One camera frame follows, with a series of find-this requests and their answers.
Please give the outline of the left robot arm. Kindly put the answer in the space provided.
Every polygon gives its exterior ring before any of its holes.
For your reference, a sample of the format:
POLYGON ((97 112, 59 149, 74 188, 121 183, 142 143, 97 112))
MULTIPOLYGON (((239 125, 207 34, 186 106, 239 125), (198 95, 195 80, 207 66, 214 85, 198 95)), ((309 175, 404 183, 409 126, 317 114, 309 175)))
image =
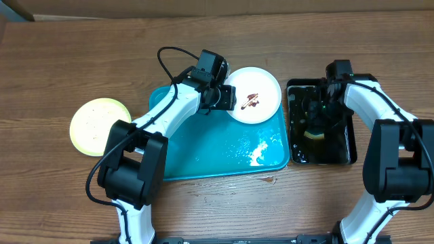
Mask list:
POLYGON ((191 66, 172 79, 169 92, 147 114, 111 126, 104 154, 90 175, 108 198, 99 203, 117 210, 117 243, 155 242, 151 203, 163 182, 169 139, 199 110, 234 109, 235 88, 225 84, 229 73, 191 66))

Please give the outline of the yellow green sponge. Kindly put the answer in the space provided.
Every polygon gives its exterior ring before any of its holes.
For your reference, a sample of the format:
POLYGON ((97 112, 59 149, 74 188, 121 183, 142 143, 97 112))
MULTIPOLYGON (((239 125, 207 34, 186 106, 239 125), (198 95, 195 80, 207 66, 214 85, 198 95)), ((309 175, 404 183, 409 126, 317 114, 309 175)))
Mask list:
POLYGON ((316 131, 316 130, 306 130, 304 132, 304 137, 311 140, 323 140, 325 138, 324 133, 322 131, 316 131))

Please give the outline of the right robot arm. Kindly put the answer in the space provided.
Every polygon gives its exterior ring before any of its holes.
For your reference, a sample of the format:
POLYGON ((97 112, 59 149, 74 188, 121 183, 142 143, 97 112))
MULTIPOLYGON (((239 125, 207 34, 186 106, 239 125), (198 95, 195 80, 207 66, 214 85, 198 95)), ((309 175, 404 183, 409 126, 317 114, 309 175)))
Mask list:
POLYGON ((344 164, 357 158, 353 115, 371 137, 363 164, 364 192, 337 222, 328 243, 387 243, 380 231, 399 211, 417 211, 433 195, 433 121, 401 109, 370 74, 329 65, 320 79, 288 81, 291 158, 344 164))

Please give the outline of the white plate with sauce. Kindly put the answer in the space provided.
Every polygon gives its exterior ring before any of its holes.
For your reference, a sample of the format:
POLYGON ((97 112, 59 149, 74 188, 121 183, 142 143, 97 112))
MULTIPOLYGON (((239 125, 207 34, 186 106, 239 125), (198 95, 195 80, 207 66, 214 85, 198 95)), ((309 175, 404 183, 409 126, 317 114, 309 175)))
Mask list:
POLYGON ((228 114, 238 122, 246 124, 265 122, 281 105, 279 82, 262 68, 240 68, 231 73, 224 84, 236 89, 235 108, 228 114))

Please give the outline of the yellow plate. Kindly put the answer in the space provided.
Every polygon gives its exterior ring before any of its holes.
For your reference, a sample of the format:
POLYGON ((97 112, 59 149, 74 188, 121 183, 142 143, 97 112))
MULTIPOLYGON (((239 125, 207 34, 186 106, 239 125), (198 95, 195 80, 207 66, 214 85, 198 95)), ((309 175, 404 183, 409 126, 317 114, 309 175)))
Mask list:
POLYGON ((97 98, 85 103, 74 114, 69 135, 73 146, 91 157, 101 157, 112 125, 118 120, 132 122, 128 109, 112 98, 97 98))

